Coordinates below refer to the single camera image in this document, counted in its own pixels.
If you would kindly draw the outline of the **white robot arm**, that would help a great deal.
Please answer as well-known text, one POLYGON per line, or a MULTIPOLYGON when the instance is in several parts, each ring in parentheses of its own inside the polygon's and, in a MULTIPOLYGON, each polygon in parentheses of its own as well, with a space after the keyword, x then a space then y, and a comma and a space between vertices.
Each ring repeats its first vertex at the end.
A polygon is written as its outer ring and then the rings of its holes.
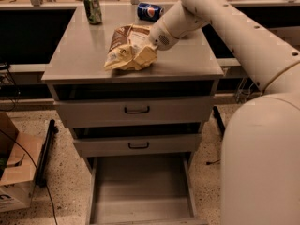
POLYGON ((221 225, 300 225, 299 51, 229 4, 178 0, 134 57, 148 66, 210 23, 260 90, 226 126, 220 159, 221 225))

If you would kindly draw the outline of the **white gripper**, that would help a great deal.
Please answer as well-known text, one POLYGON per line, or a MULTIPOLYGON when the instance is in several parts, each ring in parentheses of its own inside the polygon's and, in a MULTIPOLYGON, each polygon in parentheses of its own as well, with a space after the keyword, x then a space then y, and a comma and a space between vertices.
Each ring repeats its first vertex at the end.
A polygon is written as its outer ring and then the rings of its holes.
POLYGON ((153 45, 143 47, 133 46, 132 57, 125 65, 125 70, 142 70, 148 68, 158 59, 158 50, 166 51, 174 46, 182 32, 178 16, 162 16, 153 24, 148 36, 148 42, 153 45))

